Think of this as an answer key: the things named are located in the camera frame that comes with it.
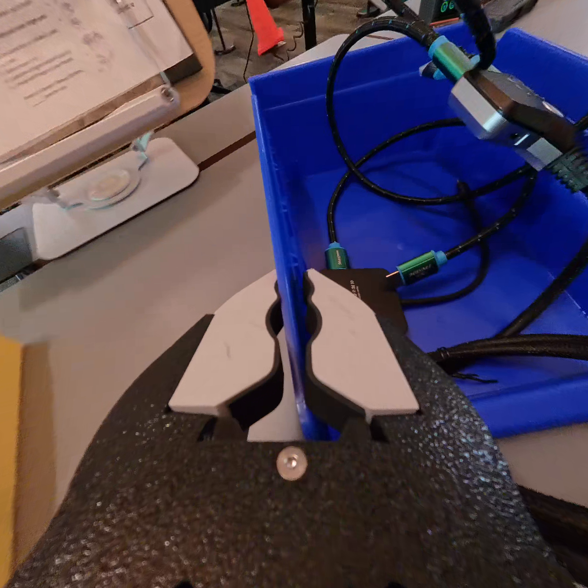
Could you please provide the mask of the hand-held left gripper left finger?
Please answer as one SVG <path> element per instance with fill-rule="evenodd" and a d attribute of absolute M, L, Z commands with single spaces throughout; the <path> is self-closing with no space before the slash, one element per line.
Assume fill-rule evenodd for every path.
<path fill-rule="evenodd" d="M 281 297 L 272 270 L 227 300 L 210 318 L 169 408 L 233 418 L 243 430 L 273 412 L 283 397 L 278 334 Z"/>

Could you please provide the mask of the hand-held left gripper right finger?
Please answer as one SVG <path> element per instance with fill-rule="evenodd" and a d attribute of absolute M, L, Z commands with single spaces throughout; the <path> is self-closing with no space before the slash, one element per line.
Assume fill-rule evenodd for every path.
<path fill-rule="evenodd" d="M 365 288 L 364 270 L 308 269 L 304 277 L 309 339 L 305 401 L 338 433 L 375 417 L 418 413 L 415 393 L 389 343 Z"/>

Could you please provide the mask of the blue plastic bin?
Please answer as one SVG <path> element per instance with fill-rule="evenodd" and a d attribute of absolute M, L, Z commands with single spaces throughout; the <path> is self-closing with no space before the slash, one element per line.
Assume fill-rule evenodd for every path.
<path fill-rule="evenodd" d="M 412 40 L 350 51 L 336 79 L 334 107 L 349 154 L 418 124 L 453 116 L 450 84 L 420 76 L 426 52 Z M 298 411 L 307 437 L 319 433 L 303 400 L 306 303 L 302 279 L 325 267 L 327 204 L 345 172 L 327 122 L 325 92 L 332 57 L 249 80 L 278 284 L 285 289 L 286 341 Z M 519 78 L 573 121 L 587 112 L 587 59 L 511 29 L 495 65 Z M 523 164 L 514 152 L 465 128 L 428 130 L 386 148 L 367 175 L 402 195 L 452 195 Z M 390 202 L 350 182 L 336 208 L 336 233 L 353 268 L 394 270 L 420 254 L 448 251 L 473 230 L 461 203 Z M 490 337 L 504 328 L 565 267 L 587 239 L 587 198 L 546 172 L 518 216 L 489 239 L 490 267 L 468 296 L 408 309 L 408 335 L 425 352 Z M 490 383 L 461 380 L 495 437 L 587 423 L 587 362 L 541 357 L 489 358 L 467 370 Z"/>

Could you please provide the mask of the black HDMI switch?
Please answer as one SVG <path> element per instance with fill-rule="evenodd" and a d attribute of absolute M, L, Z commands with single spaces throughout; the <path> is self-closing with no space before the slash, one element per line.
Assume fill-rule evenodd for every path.
<path fill-rule="evenodd" d="M 579 123 L 516 77 L 470 70 L 453 85 L 448 104 L 479 140 L 507 146 L 535 171 L 546 170 L 571 192 L 587 194 Z"/>

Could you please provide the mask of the black flat adapter box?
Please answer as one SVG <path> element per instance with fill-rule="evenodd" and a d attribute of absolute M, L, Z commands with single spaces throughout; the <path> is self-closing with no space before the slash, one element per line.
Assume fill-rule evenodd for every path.
<path fill-rule="evenodd" d="M 323 269 L 320 273 L 362 300 L 377 317 L 390 320 L 402 334 L 408 333 L 400 297 L 387 283 L 386 269 Z"/>

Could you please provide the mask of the laminated instruction sheet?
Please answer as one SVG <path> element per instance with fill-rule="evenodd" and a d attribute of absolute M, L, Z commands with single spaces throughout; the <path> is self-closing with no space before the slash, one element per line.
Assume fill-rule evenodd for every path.
<path fill-rule="evenodd" d="M 1 162 L 192 55 L 163 1 L 1 1 Z"/>

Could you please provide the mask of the orange traffic cone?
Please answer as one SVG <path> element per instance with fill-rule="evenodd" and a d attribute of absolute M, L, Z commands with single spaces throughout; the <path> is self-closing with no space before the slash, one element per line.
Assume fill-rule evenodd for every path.
<path fill-rule="evenodd" d="M 266 1 L 246 1 L 254 33 L 257 36 L 258 55 L 265 55 L 285 42 L 283 29 L 276 25 Z"/>

